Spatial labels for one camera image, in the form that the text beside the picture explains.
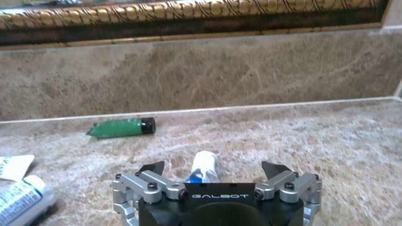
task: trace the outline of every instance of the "mirror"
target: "mirror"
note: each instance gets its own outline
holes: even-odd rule
[[[0,46],[71,46],[380,27],[388,0],[7,0]]]

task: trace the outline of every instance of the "green tube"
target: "green tube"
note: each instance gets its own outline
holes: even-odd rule
[[[155,119],[133,118],[95,123],[87,135],[96,138],[112,138],[152,133],[155,133]]]

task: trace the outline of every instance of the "white paper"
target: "white paper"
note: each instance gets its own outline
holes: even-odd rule
[[[8,157],[0,156],[0,179],[23,180],[33,158],[32,154]]]

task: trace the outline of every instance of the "tile grout line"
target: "tile grout line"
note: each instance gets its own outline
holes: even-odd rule
[[[298,102],[298,103],[286,103],[286,104],[246,105],[246,106],[240,105],[240,106],[228,106],[228,107],[212,107],[212,108],[197,108],[197,109],[184,109],[184,110],[169,110],[169,111],[151,111],[151,112],[133,112],[133,113],[117,113],[117,114],[97,114],[97,115],[71,116],[71,117],[59,117],[59,118],[45,118],[45,119],[27,119],[27,120],[0,121],[0,124],[23,123],[23,122],[41,122],[41,121],[63,121],[63,120],[76,120],[76,119],[131,116],[131,115],[149,115],[149,114],[157,115],[157,114],[168,114],[168,113],[208,112],[208,111],[222,111],[222,110],[228,110],[228,109],[248,109],[248,108],[258,108],[258,107],[283,107],[283,106],[318,105],[318,104],[334,104],[334,103],[346,103],[346,102],[394,100],[394,99],[395,99],[395,97],[370,97],[370,98],[311,101],[311,102]]]
[[[382,27],[382,30],[396,30],[396,29],[402,29],[402,25],[388,25]]]
[[[402,98],[400,97],[395,97],[395,100],[402,102]]]
[[[395,96],[395,97],[399,97],[399,95],[402,95],[402,79],[400,79],[398,88],[396,88],[396,90],[395,90],[394,96]]]

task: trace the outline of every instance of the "white bottle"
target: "white bottle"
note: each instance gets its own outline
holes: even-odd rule
[[[43,180],[27,176],[0,193],[0,226],[24,226],[45,213],[56,196]]]
[[[200,151],[195,154],[191,168],[191,175],[187,183],[219,183],[215,171],[218,156],[212,152]]]

